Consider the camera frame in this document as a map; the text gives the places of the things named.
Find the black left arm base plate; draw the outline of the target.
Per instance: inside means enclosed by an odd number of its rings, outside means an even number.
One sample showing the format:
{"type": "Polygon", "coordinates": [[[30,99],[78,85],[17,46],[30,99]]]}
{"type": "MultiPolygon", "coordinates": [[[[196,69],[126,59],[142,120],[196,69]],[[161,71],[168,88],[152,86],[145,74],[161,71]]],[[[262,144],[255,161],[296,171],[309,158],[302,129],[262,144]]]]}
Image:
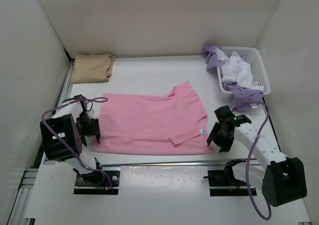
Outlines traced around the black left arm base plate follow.
{"type": "Polygon", "coordinates": [[[73,194],[75,195],[117,195],[120,184],[120,168],[110,167],[105,170],[110,181],[103,174],[95,172],[89,174],[77,174],[73,194]]]}

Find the pink t shirt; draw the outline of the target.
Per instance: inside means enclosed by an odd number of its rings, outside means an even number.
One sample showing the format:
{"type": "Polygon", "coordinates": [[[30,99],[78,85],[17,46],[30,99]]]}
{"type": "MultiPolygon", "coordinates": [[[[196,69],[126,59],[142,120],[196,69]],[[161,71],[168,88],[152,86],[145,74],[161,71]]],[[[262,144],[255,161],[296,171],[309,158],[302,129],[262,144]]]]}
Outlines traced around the pink t shirt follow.
{"type": "Polygon", "coordinates": [[[105,93],[95,152],[128,155],[202,155],[207,145],[207,112],[190,82],[166,96],[105,93]]]}

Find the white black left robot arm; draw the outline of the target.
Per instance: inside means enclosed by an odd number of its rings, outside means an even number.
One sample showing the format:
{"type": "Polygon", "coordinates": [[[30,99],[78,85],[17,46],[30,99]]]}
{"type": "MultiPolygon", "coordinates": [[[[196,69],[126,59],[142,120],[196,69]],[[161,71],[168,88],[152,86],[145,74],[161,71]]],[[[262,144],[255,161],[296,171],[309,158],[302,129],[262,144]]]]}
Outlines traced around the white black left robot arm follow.
{"type": "Polygon", "coordinates": [[[40,121],[46,158],[69,164],[81,179],[94,186],[103,185],[108,176],[102,171],[98,159],[83,149],[87,146],[87,137],[94,136],[99,142],[101,136],[99,120],[88,104],[107,100],[78,95],[64,100],[57,108],[45,111],[40,121]]]}

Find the lavender t shirt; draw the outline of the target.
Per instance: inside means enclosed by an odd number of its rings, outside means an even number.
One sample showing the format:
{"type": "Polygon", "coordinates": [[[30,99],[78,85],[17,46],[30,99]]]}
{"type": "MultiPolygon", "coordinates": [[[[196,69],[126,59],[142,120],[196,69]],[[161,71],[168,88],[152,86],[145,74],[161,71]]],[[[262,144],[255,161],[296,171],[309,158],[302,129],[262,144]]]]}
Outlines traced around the lavender t shirt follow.
{"type": "MultiPolygon", "coordinates": [[[[219,70],[221,68],[221,64],[217,59],[217,54],[215,52],[216,49],[222,50],[222,47],[215,45],[205,45],[202,47],[201,55],[207,61],[207,70],[215,67],[219,70]]],[[[250,109],[255,109],[262,101],[264,91],[244,89],[239,86],[228,86],[223,85],[222,83],[221,85],[224,90],[233,94],[232,109],[234,111],[244,112],[250,109]]]]}

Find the white plastic laundry basket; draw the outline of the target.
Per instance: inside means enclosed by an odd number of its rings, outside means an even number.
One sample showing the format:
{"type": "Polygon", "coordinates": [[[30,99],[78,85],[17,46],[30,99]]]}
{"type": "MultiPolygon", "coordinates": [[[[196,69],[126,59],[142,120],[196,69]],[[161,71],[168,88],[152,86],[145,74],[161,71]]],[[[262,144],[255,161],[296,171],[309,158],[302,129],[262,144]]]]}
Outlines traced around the white plastic laundry basket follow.
{"type": "Polygon", "coordinates": [[[254,81],[257,81],[259,83],[259,86],[264,87],[263,94],[268,95],[271,92],[270,83],[268,80],[268,76],[261,54],[256,48],[240,46],[223,46],[222,51],[228,57],[230,57],[232,53],[235,51],[246,63],[250,65],[254,81]]]}

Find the aluminium frame rail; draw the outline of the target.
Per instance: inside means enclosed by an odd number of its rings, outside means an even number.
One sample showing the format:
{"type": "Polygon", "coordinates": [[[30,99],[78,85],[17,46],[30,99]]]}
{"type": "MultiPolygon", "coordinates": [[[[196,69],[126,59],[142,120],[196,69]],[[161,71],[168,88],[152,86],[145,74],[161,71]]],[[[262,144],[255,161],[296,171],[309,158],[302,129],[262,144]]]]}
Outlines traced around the aluminium frame rail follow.
{"type": "MultiPolygon", "coordinates": [[[[48,75],[30,92],[22,94],[23,100],[30,105],[35,116],[33,123],[29,124],[25,131],[25,134],[30,136],[30,145],[21,144],[14,148],[9,140],[0,155],[10,162],[8,176],[0,182],[0,222],[3,225],[7,223],[11,214],[15,216],[15,224],[36,225],[34,218],[25,216],[33,188],[18,191],[24,167],[18,167],[17,164],[27,158],[28,152],[38,149],[40,115],[55,105],[68,75],[68,70],[63,70],[59,77],[48,75]]],[[[212,127],[216,119],[215,109],[229,104],[231,100],[225,97],[219,88],[216,69],[207,70],[204,60],[199,56],[117,59],[110,82],[68,85],[66,90],[69,95],[83,93],[88,98],[97,97],[104,92],[162,95],[185,81],[191,83],[204,103],[208,113],[208,127],[212,127]]],[[[178,157],[99,154],[99,159],[105,165],[123,167],[204,167],[204,162],[214,164],[243,157],[247,153],[247,149],[237,142],[228,153],[213,152],[209,155],[178,157]]]]}

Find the white t shirt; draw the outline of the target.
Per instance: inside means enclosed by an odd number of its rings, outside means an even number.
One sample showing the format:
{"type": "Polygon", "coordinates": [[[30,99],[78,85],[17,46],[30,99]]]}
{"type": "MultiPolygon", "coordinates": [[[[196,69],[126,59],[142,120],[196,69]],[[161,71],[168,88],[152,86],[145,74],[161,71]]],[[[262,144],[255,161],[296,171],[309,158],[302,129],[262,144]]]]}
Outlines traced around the white t shirt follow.
{"type": "Polygon", "coordinates": [[[253,80],[250,64],[246,63],[235,51],[230,57],[220,49],[216,49],[215,52],[221,64],[221,82],[223,85],[264,91],[264,87],[259,86],[259,82],[253,80]]]}

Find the beige t shirt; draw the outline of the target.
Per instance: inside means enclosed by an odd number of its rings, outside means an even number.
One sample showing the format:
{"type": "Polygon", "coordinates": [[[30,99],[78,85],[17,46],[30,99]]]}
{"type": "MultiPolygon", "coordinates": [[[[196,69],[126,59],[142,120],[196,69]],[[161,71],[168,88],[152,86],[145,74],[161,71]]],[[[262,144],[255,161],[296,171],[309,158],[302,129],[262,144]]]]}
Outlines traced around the beige t shirt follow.
{"type": "Polygon", "coordinates": [[[76,55],[71,83],[107,82],[112,75],[116,57],[111,54],[76,55]]]}

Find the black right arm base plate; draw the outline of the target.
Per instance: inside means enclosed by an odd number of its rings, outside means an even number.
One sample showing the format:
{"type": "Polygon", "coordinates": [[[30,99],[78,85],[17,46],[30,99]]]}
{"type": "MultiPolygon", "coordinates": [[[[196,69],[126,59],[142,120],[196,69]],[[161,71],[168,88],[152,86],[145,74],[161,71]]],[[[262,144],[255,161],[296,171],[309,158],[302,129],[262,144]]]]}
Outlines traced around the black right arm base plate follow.
{"type": "Polygon", "coordinates": [[[209,183],[211,197],[247,197],[247,185],[240,180],[230,181],[223,170],[208,170],[204,180],[209,183]]]}

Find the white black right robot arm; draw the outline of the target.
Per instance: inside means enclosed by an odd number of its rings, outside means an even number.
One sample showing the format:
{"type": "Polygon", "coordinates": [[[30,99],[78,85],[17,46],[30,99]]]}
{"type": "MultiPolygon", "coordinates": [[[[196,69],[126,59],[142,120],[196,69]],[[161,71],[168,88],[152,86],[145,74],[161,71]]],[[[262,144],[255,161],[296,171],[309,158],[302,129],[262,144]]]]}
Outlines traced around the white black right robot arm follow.
{"type": "Polygon", "coordinates": [[[249,122],[235,120],[215,123],[207,143],[214,142],[221,152],[227,152],[233,141],[241,142],[257,159],[261,168],[246,169],[246,159],[227,162],[222,170],[209,170],[206,178],[211,187],[238,186],[241,182],[258,189],[266,202],[278,207],[307,196],[304,165],[289,158],[258,134],[249,122]]]}

